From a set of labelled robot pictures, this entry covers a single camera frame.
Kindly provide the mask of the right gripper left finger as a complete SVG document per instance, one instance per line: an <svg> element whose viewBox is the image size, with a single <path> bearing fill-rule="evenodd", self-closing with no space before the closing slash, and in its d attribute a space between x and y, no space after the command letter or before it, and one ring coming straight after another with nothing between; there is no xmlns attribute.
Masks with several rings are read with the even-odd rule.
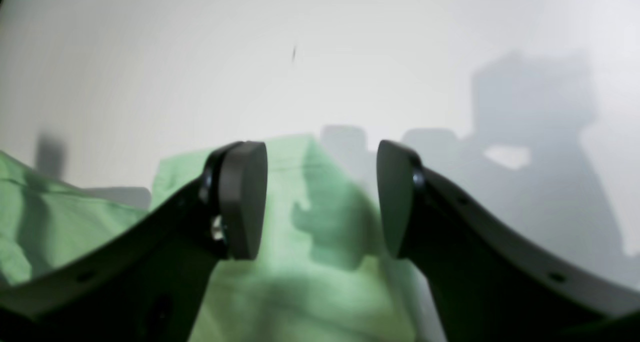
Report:
<svg viewBox="0 0 640 342"><path fill-rule="evenodd" d="M1 292L2 341L186 341L218 262L255 260L266 144L214 150L200 176L80 260Z"/></svg>

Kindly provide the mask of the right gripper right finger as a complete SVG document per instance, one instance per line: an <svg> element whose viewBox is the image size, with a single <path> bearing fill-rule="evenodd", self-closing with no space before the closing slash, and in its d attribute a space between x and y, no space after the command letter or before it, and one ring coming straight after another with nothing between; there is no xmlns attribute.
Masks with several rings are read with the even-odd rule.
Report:
<svg viewBox="0 0 640 342"><path fill-rule="evenodd" d="M375 172L386 249L425 276L448 341L638 341L638 291L535 245L402 143L379 143Z"/></svg>

